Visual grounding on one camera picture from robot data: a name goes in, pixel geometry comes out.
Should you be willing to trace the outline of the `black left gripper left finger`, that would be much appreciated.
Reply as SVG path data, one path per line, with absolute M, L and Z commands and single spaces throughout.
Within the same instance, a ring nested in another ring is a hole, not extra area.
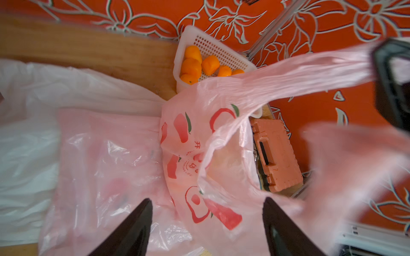
M 144 199 L 91 256 L 144 256 L 152 224 L 152 201 Z

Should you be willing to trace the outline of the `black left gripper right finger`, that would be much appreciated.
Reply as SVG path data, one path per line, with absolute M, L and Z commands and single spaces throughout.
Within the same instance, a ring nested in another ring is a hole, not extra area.
M 323 256 L 319 249 L 270 197 L 263 204 L 265 235 L 272 256 Z

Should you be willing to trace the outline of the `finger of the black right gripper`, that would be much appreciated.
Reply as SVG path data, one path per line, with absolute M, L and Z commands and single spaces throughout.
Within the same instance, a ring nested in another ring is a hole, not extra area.
M 375 107 L 396 128 L 410 130 L 410 44 L 389 38 L 372 52 Z

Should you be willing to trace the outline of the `pink printed plastic bag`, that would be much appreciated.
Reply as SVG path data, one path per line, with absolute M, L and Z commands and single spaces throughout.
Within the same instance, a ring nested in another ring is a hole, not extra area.
M 307 125 L 313 167 L 304 200 L 279 195 L 295 156 L 287 137 L 273 144 L 275 187 L 262 189 L 250 115 L 290 96 L 352 87 L 375 80 L 368 43 L 305 54 L 245 74 L 190 86 L 162 109 L 160 144 L 165 180 L 192 237 L 215 256 L 268 256 L 278 241 L 296 256 L 331 255 L 343 223 L 361 202 L 378 196 L 387 176 L 410 165 L 410 135 L 393 127 L 319 122 Z

